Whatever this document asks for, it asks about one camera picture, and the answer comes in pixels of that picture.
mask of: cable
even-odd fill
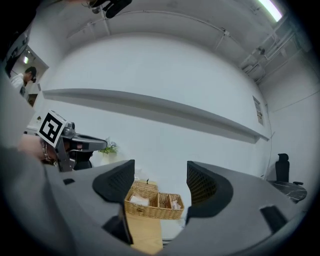
[[[88,3],[88,2],[86,2],[86,6],[85,6],[83,3],[81,3],[81,5],[82,5],[83,7],[85,7],[85,8],[90,9],[90,6],[89,6],[89,3]]]
[[[267,175],[268,175],[268,170],[269,170],[269,165],[270,165],[270,161],[271,161],[271,154],[272,154],[272,137],[274,136],[275,133],[272,133],[272,127],[271,127],[271,122],[270,122],[270,118],[269,118],[269,110],[268,110],[268,104],[265,105],[266,106],[266,114],[268,116],[268,120],[269,120],[269,125],[270,125],[270,132],[271,132],[271,137],[270,137],[270,157],[269,157],[269,162],[268,162],[268,166],[265,170],[265,174],[263,179],[266,180],[267,179]]]

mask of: white wall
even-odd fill
[[[191,205],[186,184],[189,160],[259,175],[251,168],[255,145],[249,142],[54,100],[46,100],[43,112],[49,109],[75,122],[78,133],[110,137],[118,144],[117,157],[102,160],[103,155],[95,152],[91,158],[94,166],[135,159],[136,169],[142,169],[151,181],[156,181],[161,192],[180,194],[186,207]]]
[[[62,42],[62,40],[60,40],[56,34],[52,33],[52,30],[46,21],[46,16],[49,14],[49,8],[44,8],[37,11],[36,17],[31,25],[31,32],[28,42],[28,46],[32,52],[35,53],[35,55],[42,62],[44,62],[46,66],[48,66],[48,69],[37,81],[37,83],[40,83],[42,90],[47,87],[53,75],[56,73],[57,66],[60,64],[69,50],[69,45],[65,44],[64,41]],[[43,94],[40,92],[38,93],[33,106],[36,112],[42,109],[43,103]]]
[[[247,126],[261,126],[270,136],[268,119],[265,116],[263,127],[256,115],[253,96],[261,102],[262,111],[265,107],[258,87],[212,53],[172,37],[124,35],[80,48],[63,60],[46,87],[65,88],[108,89],[169,99],[220,111]],[[270,143],[263,139],[255,143],[254,138],[230,138],[215,133],[217,128],[209,124],[121,102],[64,101],[45,99],[42,115],[52,109],[75,122],[78,133],[110,137],[120,149],[111,161],[135,159],[136,167],[156,181],[160,191],[182,195],[186,208],[191,205],[186,184],[189,160],[258,177],[266,171]],[[172,119],[182,124],[193,122],[194,128],[167,122]],[[101,158],[102,154],[95,152],[93,164],[103,163]]]
[[[241,70],[177,37],[132,33],[101,39],[69,54],[45,90],[103,89],[165,99],[232,120],[265,137],[253,96],[261,93]]]
[[[319,187],[320,178],[320,84],[303,54],[298,54],[268,77],[260,89],[269,109],[272,152],[268,179],[275,180],[278,154],[289,155],[290,182],[303,182],[306,207]]]

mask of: dark table surface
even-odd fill
[[[301,201],[307,196],[307,191],[302,186],[276,180],[268,180],[268,182],[295,203]]]

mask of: wall shelf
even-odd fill
[[[219,135],[236,140],[244,138],[240,140],[253,143],[259,138],[266,141],[269,140],[264,134],[215,113],[148,95],[107,89],[69,88],[44,90],[43,96],[48,100],[73,103],[126,115],[138,115],[141,118],[166,123],[167,121],[165,120],[159,120],[156,117],[153,118],[152,114],[144,114],[144,111],[161,113],[170,117],[172,121],[170,121],[170,123],[173,125],[185,126],[184,124],[186,124],[186,122],[178,123],[178,120],[185,120],[193,122],[193,126],[187,126],[187,128],[198,130],[194,124],[200,123],[207,127],[203,132],[210,133],[210,127],[212,127],[213,130],[217,130],[218,128],[220,130]]]

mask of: white ceiling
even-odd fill
[[[117,16],[107,20],[103,14],[94,14],[83,5],[56,3],[45,9],[48,26],[69,49],[120,33],[170,34],[210,48],[242,69],[256,65],[254,73],[251,72],[255,80],[265,75],[266,64],[269,70],[274,65],[258,52],[250,54],[259,46],[270,48],[274,41],[277,46],[290,29],[287,19],[274,33],[282,21],[276,23],[258,0],[133,0]],[[285,14],[283,6],[277,4],[277,7]],[[223,36],[223,30],[229,34]],[[285,52],[286,58],[297,51],[292,40],[288,45],[292,53]]]

